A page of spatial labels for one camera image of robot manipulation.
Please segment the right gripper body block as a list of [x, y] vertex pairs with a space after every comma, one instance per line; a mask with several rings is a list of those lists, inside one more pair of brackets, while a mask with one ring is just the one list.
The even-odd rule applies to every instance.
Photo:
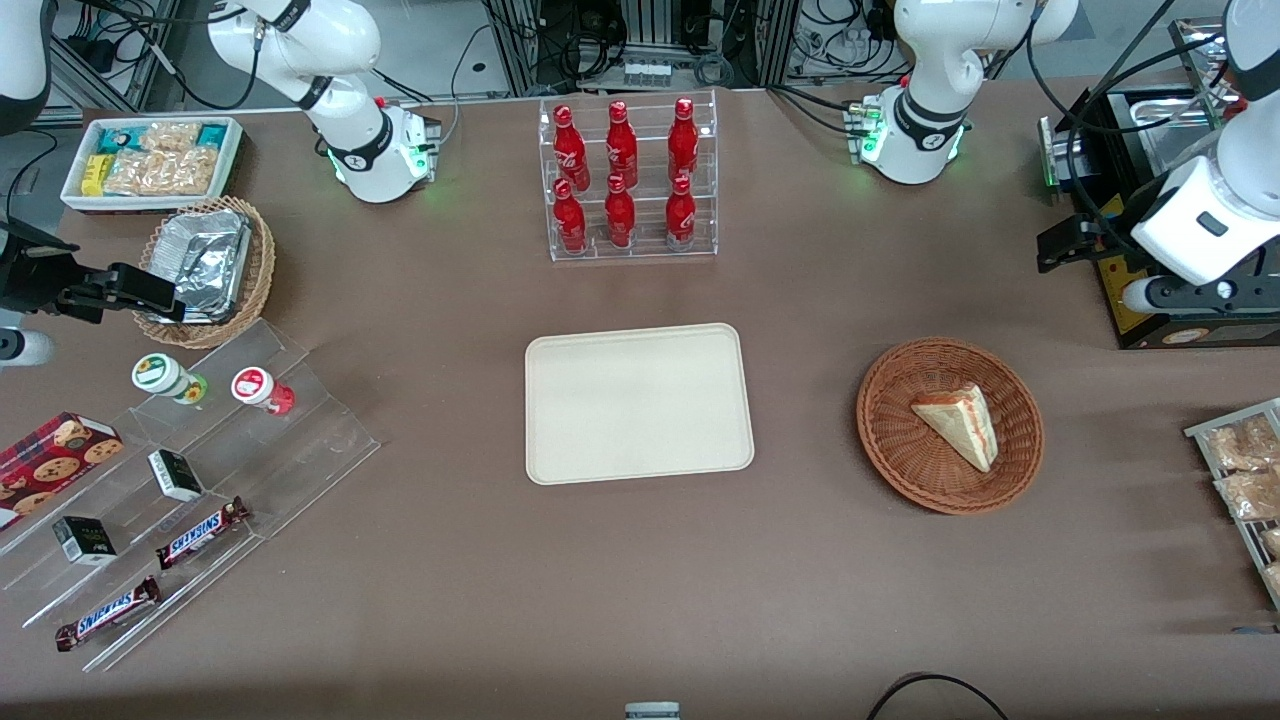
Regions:
[[37, 313], [78, 284], [83, 272], [74, 259], [79, 245], [65, 243], [26, 222], [3, 222], [6, 242], [1, 255], [1, 306], [14, 313]]

